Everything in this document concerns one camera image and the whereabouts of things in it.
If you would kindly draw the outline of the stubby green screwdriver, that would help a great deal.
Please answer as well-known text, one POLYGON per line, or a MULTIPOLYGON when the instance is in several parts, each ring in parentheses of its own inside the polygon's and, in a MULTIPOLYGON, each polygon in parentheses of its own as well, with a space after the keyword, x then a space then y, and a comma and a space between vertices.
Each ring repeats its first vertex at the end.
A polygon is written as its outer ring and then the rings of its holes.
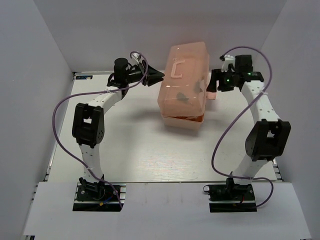
POLYGON ((205 83, 205 81, 204 81, 203 78, 202 78, 202 79, 199 79, 198 81, 195 82, 195 85, 194 85, 193 90, 194 90, 194 92, 195 92, 196 94, 199 94, 199 93, 203 93, 203 92, 204 92, 204 90, 203 90, 204 85, 205 85, 204 83, 205 83))

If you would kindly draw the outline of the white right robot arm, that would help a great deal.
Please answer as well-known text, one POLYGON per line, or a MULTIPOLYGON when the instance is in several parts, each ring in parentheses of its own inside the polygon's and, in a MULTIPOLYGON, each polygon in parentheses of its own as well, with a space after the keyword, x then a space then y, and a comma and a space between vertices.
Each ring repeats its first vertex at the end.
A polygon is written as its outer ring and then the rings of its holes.
POLYGON ((251 55, 223 55, 222 67, 211 72, 208 92, 230 92, 238 88, 248 103, 254 126, 245 140, 245 156, 228 179, 226 195, 236 200, 244 193, 260 169, 284 152, 290 131, 289 121, 275 112, 267 95, 267 84, 253 70, 251 55))

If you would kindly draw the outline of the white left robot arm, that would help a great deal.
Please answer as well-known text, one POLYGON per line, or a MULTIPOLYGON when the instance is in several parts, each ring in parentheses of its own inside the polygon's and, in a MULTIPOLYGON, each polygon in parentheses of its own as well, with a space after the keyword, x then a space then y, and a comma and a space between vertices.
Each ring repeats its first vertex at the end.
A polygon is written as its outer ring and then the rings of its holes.
POLYGON ((106 89, 88 103, 75 107, 72 136, 79 145, 82 161, 85 163, 84 176, 79 179, 88 193, 99 200, 105 196, 104 174, 101 169, 100 143, 105 135, 105 114, 127 95, 130 84, 141 83, 153 86, 164 80, 165 74, 150 66, 138 52, 132 52, 132 65, 124 57, 114 61, 113 73, 108 77, 106 89))

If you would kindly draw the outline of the green orange handled screwdriver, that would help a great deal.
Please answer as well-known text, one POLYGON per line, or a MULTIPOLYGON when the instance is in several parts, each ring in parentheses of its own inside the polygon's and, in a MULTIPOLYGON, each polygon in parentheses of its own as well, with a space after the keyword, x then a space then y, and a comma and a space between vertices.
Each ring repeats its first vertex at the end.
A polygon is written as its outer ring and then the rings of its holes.
POLYGON ((182 92, 178 92, 176 94, 176 100, 180 101, 182 103, 188 104, 189 103, 189 98, 182 92))

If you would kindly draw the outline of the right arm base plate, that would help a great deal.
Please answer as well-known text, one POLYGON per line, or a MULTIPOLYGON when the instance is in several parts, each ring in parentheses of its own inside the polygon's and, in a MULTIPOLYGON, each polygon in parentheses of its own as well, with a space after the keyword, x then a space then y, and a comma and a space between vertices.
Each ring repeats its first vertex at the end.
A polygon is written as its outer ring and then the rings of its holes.
POLYGON ((254 190, 251 184, 240 185, 227 178, 224 184, 207 184, 203 192, 209 196, 211 213, 257 212, 254 190))

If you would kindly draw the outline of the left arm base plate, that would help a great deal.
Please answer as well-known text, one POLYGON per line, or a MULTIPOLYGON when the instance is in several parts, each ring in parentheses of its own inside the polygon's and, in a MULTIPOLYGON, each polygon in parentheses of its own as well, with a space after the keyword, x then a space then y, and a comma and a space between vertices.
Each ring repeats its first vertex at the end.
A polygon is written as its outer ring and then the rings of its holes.
POLYGON ((125 204, 126 184, 88 182, 82 177, 77 183, 73 201, 74 212, 120 212, 125 204))

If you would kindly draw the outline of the pink plastic toolbox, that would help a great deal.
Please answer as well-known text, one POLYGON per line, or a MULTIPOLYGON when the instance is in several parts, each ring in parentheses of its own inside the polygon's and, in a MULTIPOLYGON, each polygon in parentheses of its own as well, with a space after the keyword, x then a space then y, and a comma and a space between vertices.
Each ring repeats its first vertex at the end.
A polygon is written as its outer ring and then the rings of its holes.
POLYGON ((157 98, 166 126, 199 130, 205 116, 209 63, 210 56, 203 41, 170 48, 157 98), (204 79, 203 92, 196 94, 194 86, 200 79, 204 79), (189 98, 188 104, 176 99, 179 92, 189 98))

